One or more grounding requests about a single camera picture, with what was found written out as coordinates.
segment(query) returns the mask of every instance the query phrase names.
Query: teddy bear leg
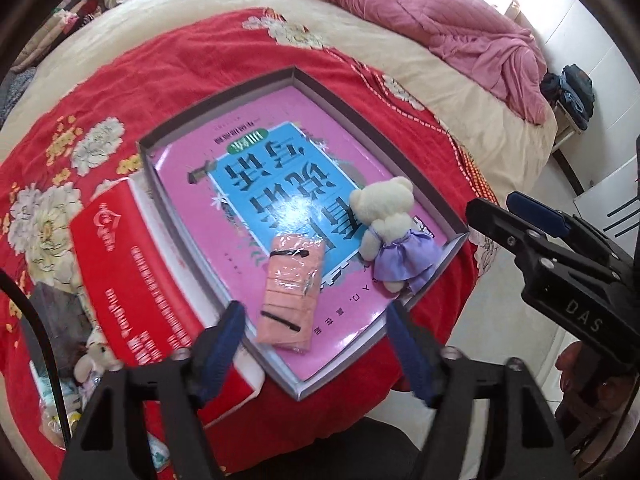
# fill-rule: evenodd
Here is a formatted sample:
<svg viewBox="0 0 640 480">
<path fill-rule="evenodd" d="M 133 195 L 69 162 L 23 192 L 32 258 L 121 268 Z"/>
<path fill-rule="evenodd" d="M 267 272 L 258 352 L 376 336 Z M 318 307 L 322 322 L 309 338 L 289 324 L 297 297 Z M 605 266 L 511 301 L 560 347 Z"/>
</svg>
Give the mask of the teddy bear leg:
<svg viewBox="0 0 640 480">
<path fill-rule="evenodd" d="M 386 290 L 392 293 L 400 292 L 404 288 L 404 282 L 383 282 Z"/>
</svg>

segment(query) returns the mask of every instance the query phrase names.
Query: purple dress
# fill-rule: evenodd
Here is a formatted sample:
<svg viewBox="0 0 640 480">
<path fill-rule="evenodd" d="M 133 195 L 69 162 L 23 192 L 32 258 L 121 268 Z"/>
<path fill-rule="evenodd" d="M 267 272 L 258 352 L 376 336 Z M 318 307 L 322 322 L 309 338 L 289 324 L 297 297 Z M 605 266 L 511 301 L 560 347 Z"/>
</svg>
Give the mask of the purple dress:
<svg viewBox="0 0 640 480">
<path fill-rule="evenodd" d="M 373 277 L 382 282 L 408 280 L 411 292 L 417 294 L 433 276 L 442 249 L 430 234 L 422 231 L 410 229 L 389 244 L 373 229 L 371 232 L 382 242 L 374 261 Z"/>
</svg>

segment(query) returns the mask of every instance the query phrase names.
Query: plush toy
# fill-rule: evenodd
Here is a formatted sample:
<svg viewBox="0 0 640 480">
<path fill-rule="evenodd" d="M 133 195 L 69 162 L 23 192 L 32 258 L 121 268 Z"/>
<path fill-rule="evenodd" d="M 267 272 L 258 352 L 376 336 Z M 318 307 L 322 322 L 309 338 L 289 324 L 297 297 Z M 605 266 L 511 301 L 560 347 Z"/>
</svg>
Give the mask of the plush toy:
<svg viewBox="0 0 640 480">
<path fill-rule="evenodd" d="M 117 363 L 118 360 L 109 348 L 104 334 L 100 330 L 94 329 L 86 342 L 86 354 L 74 367 L 74 377 L 78 383 L 83 384 L 92 371 L 101 376 L 105 370 Z"/>
<path fill-rule="evenodd" d="M 374 262 L 373 277 L 390 292 L 400 292 L 407 280 L 412 293 L 420 291 L 433 274 L 441 249 L 409 215 L 414 207 L 411 181 L 396 176 L 375 182 L 352 191 L 349 203 L 356 218 L 369 227 L 360 255 Z"/>
</svg>

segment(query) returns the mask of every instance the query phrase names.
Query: cream bed sheet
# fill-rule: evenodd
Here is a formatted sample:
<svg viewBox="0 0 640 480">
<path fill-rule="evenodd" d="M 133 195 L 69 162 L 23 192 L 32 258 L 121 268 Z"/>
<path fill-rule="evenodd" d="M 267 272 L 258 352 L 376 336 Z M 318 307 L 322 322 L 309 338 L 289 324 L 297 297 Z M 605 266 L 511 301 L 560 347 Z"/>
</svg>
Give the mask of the cream bed sheet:
<svg viewBox="0 0 640 480">
<path fill-rule="evenodd" d="M 272 7 L 306 25 L 326 44 L 384 70 L 429 107 L 469 150 L 501 203 L 527 192 L 548 159 L 556 120 L 533 126 L 420 44 L 364 22 L 323 0 L 131 0 L 110 10 L 62 43 L 0 132 L 0 161 L 42 114 L 97 68 L 146 40 L 208 16 L 247 7 Z"/>
</svg>

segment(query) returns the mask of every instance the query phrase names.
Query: floral blanket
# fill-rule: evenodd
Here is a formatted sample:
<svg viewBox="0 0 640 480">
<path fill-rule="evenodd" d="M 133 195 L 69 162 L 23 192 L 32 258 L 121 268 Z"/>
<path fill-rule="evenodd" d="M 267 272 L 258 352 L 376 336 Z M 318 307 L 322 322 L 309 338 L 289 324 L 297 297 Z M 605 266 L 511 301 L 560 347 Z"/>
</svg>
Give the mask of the floral blanket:
<svg viewBox="0 0 640 480">
<path fill-rule="evenodd" d="M 136 141 L 197 101 L 244 80 L 298 66 L 383 132 L 464 218 L 476 196 L 495 200 L 465 149 L 391 76 L 326 46 L 270 9 L 220 14 L 133 49 L 43 115 L 2 165 L 0 265 L 26 292 L 45 282 L 78 294 L 90 320 L 68 223 L 113 180 L 141 166 Z M 445 341 L 478 278 L 476 247 L 466 243 L 412 311 Z M 56 478 L 63 451 L 40 433 L 38 394 L 20 311 L 0 296 L 0 372 L 12 417 L 44 470 Z M 344 430 L 401 379 L 382 340 L 331 383 L 295 402 L 267 380 L 257 399 L 207 430 L 227 472 Z M 157 407 L 148 426 L 162 439 Z M 171 478 L 170 468 L 161 478 Z"/>
</svg>

